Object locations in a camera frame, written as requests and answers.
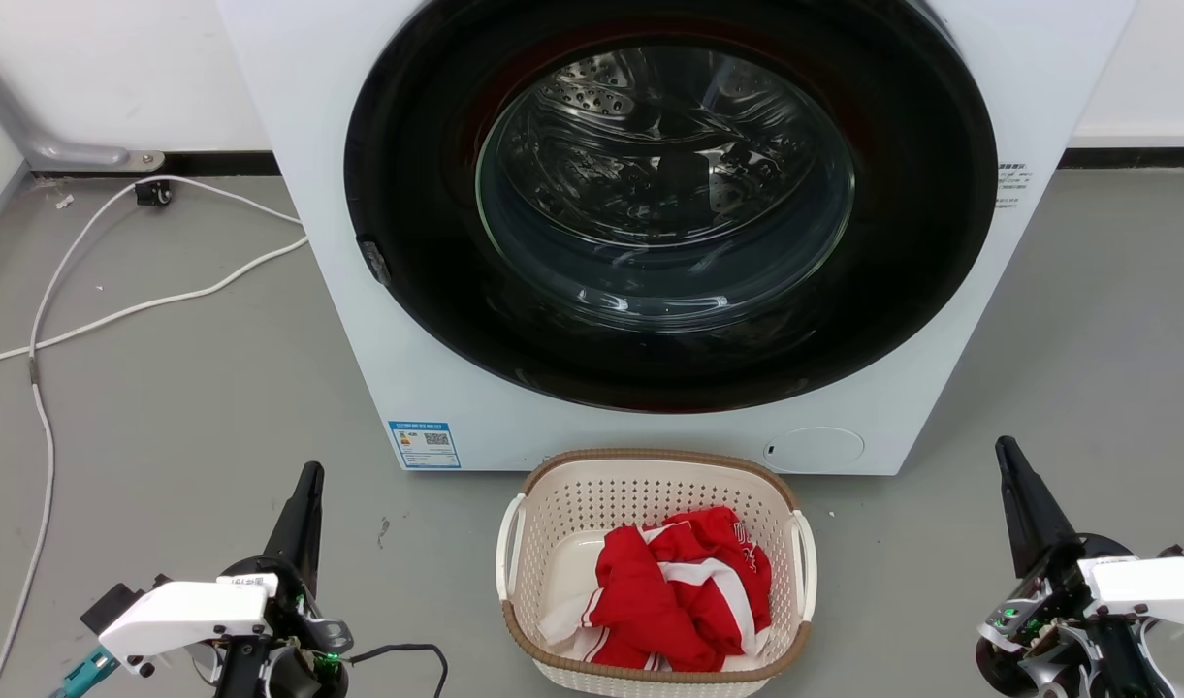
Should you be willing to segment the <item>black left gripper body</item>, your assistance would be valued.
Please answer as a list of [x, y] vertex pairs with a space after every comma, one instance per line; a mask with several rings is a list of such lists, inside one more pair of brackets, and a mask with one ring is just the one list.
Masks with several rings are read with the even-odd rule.
[[258, 555], [229, 567], [219, 582], [262, 584], [262, 621], [220, 632], [219, 697], [346, 697], [340, 655], [355, 645], [348, 623], [318, 610], [318, 555]]

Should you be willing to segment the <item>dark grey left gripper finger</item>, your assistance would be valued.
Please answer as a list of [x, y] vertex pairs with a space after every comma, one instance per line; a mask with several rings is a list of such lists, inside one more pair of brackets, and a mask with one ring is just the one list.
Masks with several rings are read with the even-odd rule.
[[264, 556], [295, 567], [308, 592], [317, 592], [318, 554], [324, 521], [324, 465], [305, 463], [264, 549]]

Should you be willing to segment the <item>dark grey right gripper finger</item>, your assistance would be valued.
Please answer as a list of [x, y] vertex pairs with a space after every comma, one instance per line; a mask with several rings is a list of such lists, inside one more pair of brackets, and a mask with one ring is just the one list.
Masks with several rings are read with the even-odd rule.
[[1076, 565], [1075, 554], [1082, 551], [1082, 539], [1016, 438], [999, 437], [995, 454], [1014, 575], [1019, 580], [1040, 576], [1063, 582]]

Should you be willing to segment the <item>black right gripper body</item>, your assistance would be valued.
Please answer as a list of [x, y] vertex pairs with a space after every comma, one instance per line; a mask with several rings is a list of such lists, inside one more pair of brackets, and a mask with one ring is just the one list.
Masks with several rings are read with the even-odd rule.
[[1005, 697], [1147, 697], [1147, 605], [1107, 599], [1111, 565], [1140, 560], [1093, 534], [1010, 534], [1017, 587], [991, 610], [976, 667]]

